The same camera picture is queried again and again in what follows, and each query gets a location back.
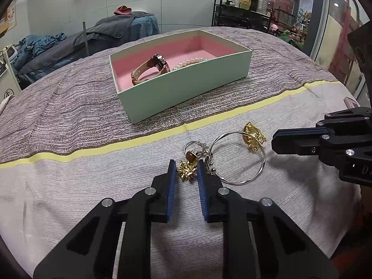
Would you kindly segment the purple striped bed blanket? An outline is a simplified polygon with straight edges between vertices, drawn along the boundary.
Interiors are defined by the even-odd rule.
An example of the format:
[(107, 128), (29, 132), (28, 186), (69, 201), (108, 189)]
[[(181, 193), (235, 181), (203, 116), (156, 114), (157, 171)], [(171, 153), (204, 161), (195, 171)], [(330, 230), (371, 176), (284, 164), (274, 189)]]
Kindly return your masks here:
[(247, 77), (185, 97), (188, 90), (204, 89), (223, 69), (231, 71), (228, 60), (213, 62), (206, 75), (186, 85), (136, 87), (128, 93), (135, 110), (154, 111), (171, 97), (180, 103), (132, 123), (115, 90), (110, 52), (104, 50), (56, 70), (10, 100), (1, 113), (1, 167), (100, 154), (108, 146), (123, 148), (153, 134), (224, 120), (301, 92), (309, 98), (297, 104), (300, 118), (312, 119), (343, 105), (343, 85), (281, 39), (228, 27), (210, 27), (208, 32), (252, 50)]

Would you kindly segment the blue massage bed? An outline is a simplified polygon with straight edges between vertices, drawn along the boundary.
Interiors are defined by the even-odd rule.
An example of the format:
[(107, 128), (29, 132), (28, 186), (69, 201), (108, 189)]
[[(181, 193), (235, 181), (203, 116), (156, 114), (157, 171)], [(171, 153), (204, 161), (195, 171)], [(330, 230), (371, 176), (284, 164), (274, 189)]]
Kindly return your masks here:
[(71, 62), (157, 34), (159, 26), (155, 15), (135, 11), (103, 18), (86, 32), (71, 36), (64, 33), (29, 35), (18, 43), (13, 71), (24, 89)]

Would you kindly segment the red cloth on bed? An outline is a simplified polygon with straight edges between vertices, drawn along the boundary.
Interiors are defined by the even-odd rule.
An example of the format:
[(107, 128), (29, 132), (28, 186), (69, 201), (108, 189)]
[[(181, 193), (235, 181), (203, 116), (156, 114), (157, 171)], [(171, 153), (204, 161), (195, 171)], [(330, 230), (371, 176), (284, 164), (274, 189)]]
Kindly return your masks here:
[(115, 15), (130, 15), (132, 13), (132, 9), (128, 8), (125, 5), (119, 6), (115, 11)]

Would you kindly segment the silver ring cluster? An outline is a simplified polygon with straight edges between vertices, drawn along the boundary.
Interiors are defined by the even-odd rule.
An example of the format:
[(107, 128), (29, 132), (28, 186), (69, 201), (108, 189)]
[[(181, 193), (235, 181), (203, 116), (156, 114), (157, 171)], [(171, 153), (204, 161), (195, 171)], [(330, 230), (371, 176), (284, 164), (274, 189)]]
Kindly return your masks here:
[(214, 165), (213, 153), (211, 153), (211, 150), (207, 144), (196, 140), (192, 140), (185, 144), (185, 146), (183, 147), (183, 152), (185, 154), (187, 161), (202, 159), (205, 163), (205, 167), (210, 173), (214, 174), (216, 172), (216, 168), (213, 167)]

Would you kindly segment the gold flower ornament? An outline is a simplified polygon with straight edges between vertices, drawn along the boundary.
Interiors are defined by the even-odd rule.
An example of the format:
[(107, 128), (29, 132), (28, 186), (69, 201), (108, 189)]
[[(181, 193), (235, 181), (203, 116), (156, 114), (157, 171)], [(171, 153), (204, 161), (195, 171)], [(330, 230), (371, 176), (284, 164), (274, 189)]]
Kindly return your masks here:
[(252, 152), (260, 150), (260, 147), (267, 141), (262, 131), (252, 122), (248, 122), (244, 126), (243, 133), (245, 134), (243, 136), (244, 143)]

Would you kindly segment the green box pink lining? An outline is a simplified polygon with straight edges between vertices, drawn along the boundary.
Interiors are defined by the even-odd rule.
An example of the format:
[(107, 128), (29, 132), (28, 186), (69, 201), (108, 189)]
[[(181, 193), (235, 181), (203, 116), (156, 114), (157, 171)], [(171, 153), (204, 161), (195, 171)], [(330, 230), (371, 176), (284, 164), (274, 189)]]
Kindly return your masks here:
[[(154, 54), (162, 55), (170, 72), (145, 72), (146, 81), (133, 85), (132, 73)], [(252, 49), (204, 30), (162, 35), (109, 56), (117, 95), (129, 120), (150, 116), (200, 94), (247, 77)]]

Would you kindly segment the black metal cart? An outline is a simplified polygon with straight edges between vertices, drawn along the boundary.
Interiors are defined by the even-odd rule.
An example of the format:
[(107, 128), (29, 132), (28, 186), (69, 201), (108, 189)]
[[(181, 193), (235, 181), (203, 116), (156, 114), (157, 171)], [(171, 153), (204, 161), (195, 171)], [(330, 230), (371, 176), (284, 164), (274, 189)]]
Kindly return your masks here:
[(301, 49), (305, 41), (300, 33), (294, 31), (295, 19), (292, 14), (278, 8), (264, 14), (214, 0), (211, 26), (258, 30)]

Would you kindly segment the silver bangle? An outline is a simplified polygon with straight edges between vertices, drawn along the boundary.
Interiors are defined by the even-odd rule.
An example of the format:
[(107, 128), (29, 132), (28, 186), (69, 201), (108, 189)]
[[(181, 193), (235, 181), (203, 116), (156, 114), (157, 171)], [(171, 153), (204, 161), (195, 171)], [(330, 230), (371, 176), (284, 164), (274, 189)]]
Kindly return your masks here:
[(244, 143), (243, 131), (223, 133), (211, 144), (216, 175), (224, 184), (243, 186), (256, 180), (264, 170), (267, 155), (264, 144), (252, 152)]

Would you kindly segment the blue crumpled blanket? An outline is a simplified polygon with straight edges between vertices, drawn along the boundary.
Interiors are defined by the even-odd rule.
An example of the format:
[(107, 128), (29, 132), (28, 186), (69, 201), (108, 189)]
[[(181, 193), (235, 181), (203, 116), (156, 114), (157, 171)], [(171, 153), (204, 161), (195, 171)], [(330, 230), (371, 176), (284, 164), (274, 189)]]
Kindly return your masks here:
[(13, 67), (19, 71), (26, 63), (56, 46), (67, 38), (66, 34), (56, 35), (28, 35), (17, 44), (17, 56)]

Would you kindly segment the beige strap wristwatch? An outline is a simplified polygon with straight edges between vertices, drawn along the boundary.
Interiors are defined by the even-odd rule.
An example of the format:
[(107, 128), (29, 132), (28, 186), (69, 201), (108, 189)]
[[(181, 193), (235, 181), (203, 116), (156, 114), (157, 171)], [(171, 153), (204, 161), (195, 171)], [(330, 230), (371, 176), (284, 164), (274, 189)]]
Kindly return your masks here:
[(171, 71), (166, 59), (160, 54), (154, 54), (150, 59), (142, 63), (132, 73), (130, 73), (132, 84), (135, 86), (145, 82), (146, 80), (141, 76), (153, 68), (157, 69), (158, 71), (156, 77)]

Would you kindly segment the white beauty machine with screen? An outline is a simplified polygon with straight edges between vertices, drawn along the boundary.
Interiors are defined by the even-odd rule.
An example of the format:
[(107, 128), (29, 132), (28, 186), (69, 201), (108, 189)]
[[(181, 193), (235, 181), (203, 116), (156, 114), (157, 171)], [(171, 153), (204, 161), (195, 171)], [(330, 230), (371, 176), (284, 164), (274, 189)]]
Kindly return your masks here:
[(21, 88), (13, 72), (8, 49), (11, 46), (5, 46), (1, 50), (1, 99), (6, 99), (11, 95), (20, 94)]

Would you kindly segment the dark grey towel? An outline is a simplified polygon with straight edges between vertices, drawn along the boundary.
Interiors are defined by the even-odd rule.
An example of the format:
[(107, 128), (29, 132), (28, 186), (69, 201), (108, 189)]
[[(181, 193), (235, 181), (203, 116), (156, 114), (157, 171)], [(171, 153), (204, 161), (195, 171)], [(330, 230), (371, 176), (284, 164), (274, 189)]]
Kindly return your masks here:
[[(135, 11), (130, 15), (113, 15), (101, 19), (95, 26), (87, 29), (89, 52), (96, 52), (121, 46), (140, 38), (158, 35), (159, 26), (154, 14)], [(83, 32), (73, 42), (73, 52), (85, 52)]]

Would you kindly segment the gold chain brooch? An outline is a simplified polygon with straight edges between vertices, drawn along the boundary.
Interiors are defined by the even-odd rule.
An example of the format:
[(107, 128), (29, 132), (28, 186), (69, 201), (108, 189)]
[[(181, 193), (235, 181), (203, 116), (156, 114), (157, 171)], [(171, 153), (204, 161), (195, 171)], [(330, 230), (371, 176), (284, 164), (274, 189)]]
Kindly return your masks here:
[(185, 181), (192, 181), (197, 172), (198, 159), (194, 161), (181, 161), (178, 166), (178, 176), (179, 178)]

